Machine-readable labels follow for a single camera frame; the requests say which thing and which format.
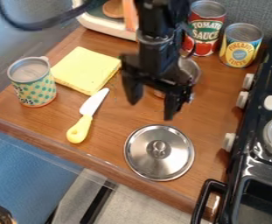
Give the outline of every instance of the sponge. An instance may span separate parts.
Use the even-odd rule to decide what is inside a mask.
[[[52,68],[57,83],[94,95],[121,67],[121,61],[83,47],[76,47]]]

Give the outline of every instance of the knife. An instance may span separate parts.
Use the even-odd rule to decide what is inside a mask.
[[[98,93],[92,95],[81,105],[80,113],[83,117],[66,133],[67,140],[70,143],[79,144],[86,138],[93,119],[93,114],[99,108],[108,92],[109,89],[105,87]]]

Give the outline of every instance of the black stove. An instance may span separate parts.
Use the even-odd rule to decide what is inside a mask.
[[[237,133],[227,133],[227,183],[208,179],[192,215],[200,223],[211,193],[221,195],[213,223],[272,223],[272,39],[257,73],[247,74],[237,106],[245,110]]]

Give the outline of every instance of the wooden table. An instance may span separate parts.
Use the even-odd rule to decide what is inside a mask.
[[[134,42],[80,27],[47,54],[51,64],[55,65],[76,46],[114,57],[136,51]],[[0,130],[191,212],[206,179],[225,179],[228,154],[221,149],[221,143],[226,132],[236,131],[241,119],[241,110],[235,107],[236,99],[245,74],[255,72],[257,67],[231,68],[221,64],[217,54],[194,60],[203,72],[194,88],[196,97],[192,104],[183,106],[173,121],[163,120],[163,100],[153,95],[151,89],[146,88],[144,98],[137,105],[129,105],[118,73],[107,84],[110,94],[94,115],[83,143],[69,143],[66,131],[80,118],[79,108],[87,96],[60,85],[57,98],[43,108],[20,105],[12,87],[7,87],[0,94]],[[194,144],[195,161],[181,178],[152,182],[137,176],[124,160],[123,145],[129,134],[155,123],[179,128]]]

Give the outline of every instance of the tomato sauce can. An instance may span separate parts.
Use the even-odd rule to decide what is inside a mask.
[[[202,0],[192,3],[188,22],[196,42],[194,55],[208,56],[215,52],[226,14],[224,6],[214,1]],[[194,46],[193,39],[188,35],[185,37],[183,48],[187,52]]]
[[[220,60],[231,67],[248,67],[262,44],[262,31],[252,24],[231,24],[224,34]]]

